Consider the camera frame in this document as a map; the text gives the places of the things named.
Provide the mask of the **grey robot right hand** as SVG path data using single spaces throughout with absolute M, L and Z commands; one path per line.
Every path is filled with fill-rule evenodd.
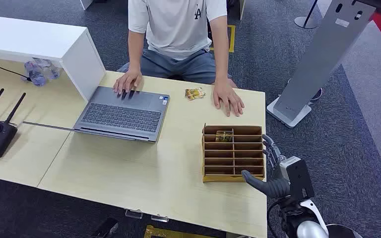
M 266 155 L 272 166 L 273 179 L 269 181 L 261 181 L 255 178 L 255 176 L 247 170 L 242 170 L 241 174 L 246 183 L 267 197 L 275 199 L 286 197 L 290 195 L 290 183 L 283 176 L 280 165 L 287 158 L 282 155 L 271 137 L 264 134 L 262 135 L 262 139 L 262 143 L 265 146 L 262 152 Z

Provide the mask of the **person's right hand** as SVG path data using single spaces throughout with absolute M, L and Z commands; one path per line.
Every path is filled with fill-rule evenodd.
M 129 69 L 119 77 L 114 85 L 113 92 L 117 94 L 128 93 L 139 86 L 142 80 L 142 73 L 138 69 Z

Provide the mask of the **person's left hand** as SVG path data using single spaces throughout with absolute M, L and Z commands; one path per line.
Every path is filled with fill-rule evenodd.
M 216 109 L 221 109 L 227 117 L 243 114 L 245 105 L 235 92 L 236 84 L 230 78 L 216 78 L 212 84 L 212 98 Z

